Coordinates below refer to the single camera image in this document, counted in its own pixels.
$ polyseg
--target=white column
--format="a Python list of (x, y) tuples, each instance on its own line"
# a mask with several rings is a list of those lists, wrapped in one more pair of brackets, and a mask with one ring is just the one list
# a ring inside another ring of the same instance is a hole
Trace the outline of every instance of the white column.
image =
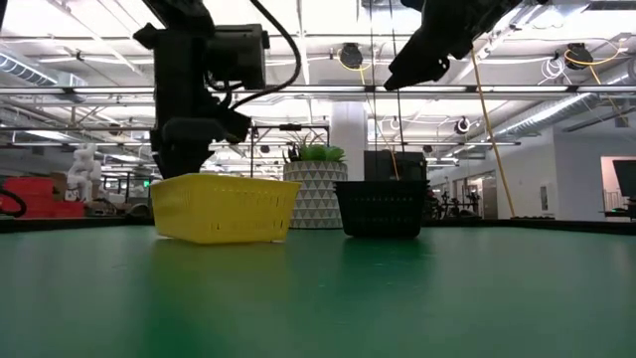
[(362, 102), (334, 102), (331, 115), (331, 145), (345, 150), (349, 181), (365, 180), (367, 112)]

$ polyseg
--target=white figure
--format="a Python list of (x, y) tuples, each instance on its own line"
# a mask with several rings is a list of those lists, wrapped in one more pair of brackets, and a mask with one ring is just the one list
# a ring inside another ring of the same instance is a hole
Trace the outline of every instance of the white figure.
[(67, 201), (92, 201), (93, 182), (99, 185), (101, 179), (101, 164), (94, 160), (96, 151), (95, 144), (83, 144), (73, 153), (75, 161), (67, 174)]

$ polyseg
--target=yellow basket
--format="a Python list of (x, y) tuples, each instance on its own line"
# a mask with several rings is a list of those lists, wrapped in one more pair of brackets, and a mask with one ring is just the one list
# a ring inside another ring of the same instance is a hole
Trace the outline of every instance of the yellow basket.
[(300, 183), (187, 174), (151, 187), (160, 235), (197, 244), (285, 240)]

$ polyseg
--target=wall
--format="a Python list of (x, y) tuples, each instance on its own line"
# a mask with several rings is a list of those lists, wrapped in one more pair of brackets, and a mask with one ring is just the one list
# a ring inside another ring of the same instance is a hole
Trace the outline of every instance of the wall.
[(558, 199), (563, 220), (604, 221), (602, 156), (636, 155), (636, 130), (615, 128), (613, 121), (590, 130), (556, 130)]
[[(558, 213), (557, 168), (552, 129), (544, 130), (537, 137), (524, 138), (521, 146), (500, 147), (499, 151), (515, 207), (515, 214), (517, 216), (556, 215)], [(493, 170), (497, 177), (499, 218), (509, 219), (511, 211), (501, 179), (502, 176), (492, 150), (488, 152), (486, 160), (461, 161), (460, 167), (433, 171), (429, 176), (431, 184), (436, 185), (443, 183), (446, 180), (445, 177), (448, 177), (452, 183), (457, 179)], [(549, 187), (550, 209), (547, 212), (543, 212), (541, 207), (542, 185)]]

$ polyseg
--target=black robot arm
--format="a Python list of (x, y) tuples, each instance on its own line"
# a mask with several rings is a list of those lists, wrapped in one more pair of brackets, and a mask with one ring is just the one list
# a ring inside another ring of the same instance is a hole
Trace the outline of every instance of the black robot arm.
[[(460, 60), (473, 41), (523, 0), (400, 0), (421, 12), (421, 26), (389, 65), (387, 90), (439, 81), (448, 69), (448, 56)], [(533, 0), (545, 4), (548, 0)]]
[[(154, 52), (156, 123), (153, 157), (165, 179), (197, 173), (214, 152), (210, 143), (245, 140), (251, 119), (230, 108), (230, 82), (265, 87), (267, 33), (260, 25), (215, 26), (202, 0), (144, 0), (166, 27), (135, 33)], [(224, 84), (226, 99), (211, 93)]]

